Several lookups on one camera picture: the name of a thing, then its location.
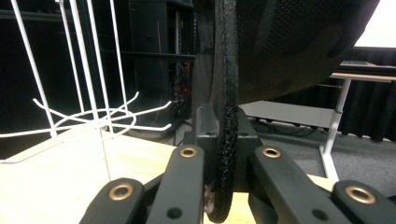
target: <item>white wire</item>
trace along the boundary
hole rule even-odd
[[[15,16],[17,18],[18,25],[19,25],[20,30],[21,30],[23,43],[24,43],[24,46],[26,48],[27,55],[29,57],[30,65],[32,66],[33,75],[35,76],[35,83],[37,84],[38,91],[40,93],[40,97],[41,97],[41,100],[43,101],[43,104],[44,104],[44,107],[45,107],[45,110],[46,110],[46,114],[47,114],[47,118],[49,120],[50,135],[51,135],[51,137],[56,137],[58,134],[56,133],[56,130],[55,130],[55,127],[54,127],[54,124],[53,124],[53,119],[52,119],[52,116],[50,114],[49,104],[47,102],[46,94],[44,93],[43,86],[41,85],[40,75],[38,74],[37,66],[35,65],[35,58],[33,56],[32,49],[30,48],[29,39],[27,38],[26,30],[25,30],[24,25],[23,25],[20,9],[18,8],[18,4],[17,4],[16,0],[11,0],[11,4],[12,4],[12,7],[14,8]]]
[[[153,128],[153,127],[146,127],[146,126],[137,126],[137,125],[130,126],[130,125],[118,124],[118,123],[113,124],[113,126],[114,127],[119,127],[119,128],[138,129],[138,130],[147,130],[147,131],[159,131],[160,132],[160,131],[165,131],[168,128],[172,127],[172,124],[167,124],[167,125],[165,125],[163,127],[160,127],[160,128]]]
[[[141,112],[137,112],[137,113],[134,113],[134,115],[135,116],[140,116],[140,115],[148,114],[148,113],[151,113],[151,112],[163,110],[166,107],[168,107],[170,104],[172,104],[171,101],[169,101],[166,105],[163,105],[163,106],[160,106],[160,107],[157,107],[157,108],[153,108],[153,109],[149,109],[149,110],[144,110],[144,111],[141,111]],[[119,119],[128,119],[130,117],[131,117],[131,115],[124,115],[124,116],[120,116],[120,117],[116,117],[114,119],[111,119],[111,121],[116,121],[116,120],[119,120]]]
[[[88,3],[88,12],[90,14],[92,36],[93,36],[93,44],[95,46],[95,52],[96,52],[96,61],[98,62],[100,83],[102,85],[102,93],[103,93],[103,98],[105,100],[106,113],[107,113],[108,118],[110,119],[110,111],[109,111],[109,106],[108,106],[106,81],[105,81],[105,76],[104,76],[104,73],[103,73],[102,58],[101,58],[101,55],[100,55],[99,40],[98,40],[97,31],[96,31],[95,17],[94,17],[94,14],[93,14],[92,0],[87,0],[87,3]],[[110,127],[110,132],[113,133],[113,126],[112,126],[111,122],[109,123],[109,127]]]
[[[59,128],[54,128],[55,131],[62,131],[62,130],[68,130],[72,129],[75,127],[85,127],[87,124],[75,124],[75,125],[69,125],[69,126],[63,126]],[[0,138],[8,138],[8,137],[17,137],[17,136],[23,136],[23,135],[29,135],[29,134],[35,134],[35,133],[49,133],[52,132],[53,129],[37,129],[37,130],[32,130],[32,131],[26,131],[26,132],[19,132],[19,133],[0,133]]]
[[[115,138],[115,137],[122,135],[122,134],[128,132],[129,130],[131,130],[131,128],[134,127],[134,125],[136,124],[136,116],[134,114],[132,114],[132,117],[134,118],[134,120],[132,120],[130,125],[126,125],[126,128],[124,130],[122,130],[118,133],[115,133],[115,134],[111,135],[110,137],[102,138],[102,141],[105,141],[105,140],[108,140],[111,138]]]
[[[93,92],[93,86],[92,86],[92,80],[91,80],[90,67],[88,65],[87,52],[85,51],[84,37],[82,35],[81,23],[79,22],[79,15],[78,15],[76,0],[70,0],[70,7],[72,9],[73,21],[74,21],[74,24],[76,27],[79,53],[81,54],[82,67],[84,69],[85,81],[87,82],[88,94],[90,96],[92,114],[93,114],[93,118],[97,121],[97,120],[99,120],[99,115],[97,112],[97,107],[96,107],[96,102],[95,102],[95,94]]]
[[[44,109],[44,106],[43,106],[42,104],[40,104],[40,103],[37,101],[37,99],[33,99],[33,102],[35,102],[35,104],[38,105],[38,107]],[[83,123],[88,123],[88,122],[90,122],[88,119],[78,119],[78,118],[75,118],[75,117],[66,116],[66,115],[64,115],[63,113],[58,112],[58,111],[53,110],[53,109],[49,109],[49,112],[51,112],[51,113],[54,114],[54,115],[58,115],[59,117],[64,118],[64,119],[71,119],[71,120],[79,121],[79,122],[83,122]]]
[[[122,98],[123,98],[123,102],[125,105],[125,110],[128,110],[128,105],[126,104],[125,85],[124,85],[124,80],[123,80],[122,62],[121,62],[121,55],[120,55],[119,32],[117,30],[116,9],[114,8],[114,0],[110,0],[110,7],[111,7],[111,18],[113,20],[114,39],[116,40],[117,60],[119,62]]]
[[[73,74],[74,74],[74,78],[75,78],[75,82],[76,82],[78,101],[79,101],[79,108],[81,109],[81,112],[84,112],[84,104],[82,103],[81,90],[79,88],[79,82],[78,82],[76,60],[75,60],[75,57],[74,57],[74,52],[73,52],[73,47],[72,47],[72,40],[70,38],[69,26],[67,25],[67,18],[66,18],[66,14],[64,12],[64,0],[60,0],[59,1],[59,6],[60,6],[61,12],[62,12],[62,19],[64,20],[64,31],[66,32],[67,45],[69,47],[70,60],[72,62]]]
[[[127,104],[130,104],[131,102],[133,102],[137,98],[138,95],[139,95],[139,92],[137,92],[136,95],[134,96],[134,98],[131,99],[130,101],[128,101]],[[109,108],[110,111],[112,110],[112,112],[110,113],[110,116],[113,116],[117,112],[121,112],[122,107],[123,107],[123,105],[121,105],[117,109]],[[105,110],[104,109],[98,109],[98,112],[103,112],[103,111],[105,111]],[[89,110],[89,111],[85,111],[83,113],[77,113],[77,114],[71,115],[71,116],[69,116],[69,118],[75,118],[75,117],[79,117],[79,116],[83,116],[83,115],[87,115],[87,114],[91,114],[91,113],[92,113],[92,111]],[[61,119],[55,124],[55,127],[58,127],[59,125],[65,123],[65,122],[67,122],[67,119]]]

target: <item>black mesh fabric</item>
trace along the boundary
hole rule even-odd
[[[240,104],[313,86],[353,47],[378,1],[237,1]]]

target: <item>wooden table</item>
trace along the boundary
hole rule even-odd
[[[174,149],[122,135],[104,141],[105,160],[99,137],[91,129],[69,130],[0,164],[0,223],[78,223],[108,182],[107,166],[111,179],[145,184],[163,173]],[[312,178],[332,188],[327,179]],[[246,193],[234,194],[225,223],[255,223]]]

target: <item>white table leg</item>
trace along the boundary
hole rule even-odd
[[[334,163],[332,161],[332,145],[334,144],[334,139],[337,134],[338,126],[340,124],[340,120],[343,114],[344,104],[347,98],[347,92],[350,86],[350,79],[347,78],[344,80],[343,89],[338,98],[337,107],[334,109],[334,113],[332,115],[331,127],[329,130],[329,137],[327,139],[325,146],[320,146],[320,155],[322,158],[324,170],[326,172],[326,176],[333,181],[338,181],[337,171],[335,170]]]

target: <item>desk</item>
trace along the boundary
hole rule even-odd
[[[326,176],[336,182],[338,181],[338,175],[332,161],[332,145],[343,114],[343,108],[351,80],[391,82],[396,81],[396,77],[367,76],[345,73],[333,73],[330,77],[344,79],[337,107],[334,110],[266,101],[240,105],[240,107],[248,116],[329,128],[329,136],[326,144],[324,146],[319,146],[319,150]]]
[[[0,164],[0,223],[78,223],[97,192],[111,179],[134,178],[143,184],[160,175],[174,147],[78,128],[9,158]],[[312,177],[324,188],[333,182]],[[210,223],[205,216],[205,223]],[[235,193],[225,223],[255,223],[248,195]]]

